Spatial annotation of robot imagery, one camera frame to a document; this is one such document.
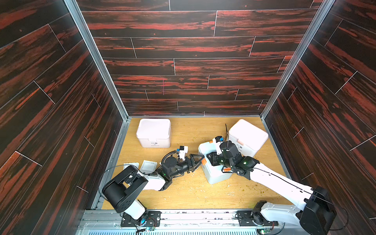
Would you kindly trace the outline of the white orange handled box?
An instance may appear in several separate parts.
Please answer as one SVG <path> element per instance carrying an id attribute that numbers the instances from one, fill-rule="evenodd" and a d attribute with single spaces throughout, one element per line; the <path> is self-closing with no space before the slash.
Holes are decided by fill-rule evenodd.
<path id="1" fill-rule="evenodd" d="M 210 142 L 202 143 L 199 145 L 198 151 L 200 155 L 205 156 L 204 160 L 206 161 L 203 161 L 201 166 L 209 184 L 213 185 L 230 179 L 230 177 L 232 176 L 231 173 L 223 173 L 221 171 L 222 166 L 213 166 L 209 158 L 207 157 L 208 154 L 216 153 L 215 144 Z"/>

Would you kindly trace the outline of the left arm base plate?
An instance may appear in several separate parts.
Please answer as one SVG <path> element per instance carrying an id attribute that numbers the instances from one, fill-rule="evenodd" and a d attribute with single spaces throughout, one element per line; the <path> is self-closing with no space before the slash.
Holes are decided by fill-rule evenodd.
<path id="1" fill-rule="evenodd" d="M 120 226 L 122 228 L 145 228 L 146 230 L 154 230 L 160 226 L 161 211 L 147 210 L 139 219 L 134 219 L 125 212 L 122 214 Z"/>

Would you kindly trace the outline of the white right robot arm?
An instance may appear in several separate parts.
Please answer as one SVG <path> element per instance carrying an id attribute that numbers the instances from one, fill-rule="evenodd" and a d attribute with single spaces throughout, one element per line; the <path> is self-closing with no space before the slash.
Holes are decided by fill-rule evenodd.
<path id="1" fill-rule="evenodd" d="M 283 196 L 291 205 L 259 201 L 249 214 L 238 213 L 240 224 L 251 222 L 260 227 L 276 225 L 279 222 L 300 226 L 310 235 L 326 235 L 336 218 L 337 212 L 326 189 L 313 189 L 282 176 L 266 167 L 257 159 L 242 156 L 236 145 L 224 141 L 221 136 L 199 146 L 206 163 L 218 169 L 222 176 L 236 174 L 264 185 Z"/>

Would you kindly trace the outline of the white pink first aid box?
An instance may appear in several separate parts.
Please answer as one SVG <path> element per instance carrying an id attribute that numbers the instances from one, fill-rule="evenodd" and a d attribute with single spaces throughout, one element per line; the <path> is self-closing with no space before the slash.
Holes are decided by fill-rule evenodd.
<path id="1" fill-rule="evenodd" d="M 229 130 L 229 140 L 243 156 L 254 157 L 268 139 L 268 134 L 246 120 L 240 119 Z"/>

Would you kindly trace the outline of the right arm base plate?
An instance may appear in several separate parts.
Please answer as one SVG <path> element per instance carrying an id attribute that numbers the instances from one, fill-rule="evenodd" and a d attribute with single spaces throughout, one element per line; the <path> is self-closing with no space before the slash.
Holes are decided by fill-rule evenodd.
<path id="1" fill-rule="evenodd" d="M 266 226 L 274 227 L 278 226 L 278 222 L 267 221 L 260 212 L 250 211 L 237 211 L 235 214 L 235 219 L 238 220 L 241 227 L 245 226 Z"/>

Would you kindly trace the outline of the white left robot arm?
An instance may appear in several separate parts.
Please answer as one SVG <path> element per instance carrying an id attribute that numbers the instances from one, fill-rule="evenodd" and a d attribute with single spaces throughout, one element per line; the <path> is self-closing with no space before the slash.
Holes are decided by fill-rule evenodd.
<path id="1" fill-rule="evenodd" d="M 161 165 L 152 173 L 143 173 L 134 165 L 129 165 L 100 190 L 102 196 L 117 213 L 130 216 L 139 226 L 148 220 L 146 207 L 137 199 L 142 191 L 164 191 L 174 178 L 194 172 L 204 160 L 201 154 L 186 154 L 186 146 L 181 146 L 163 157 Z"/>

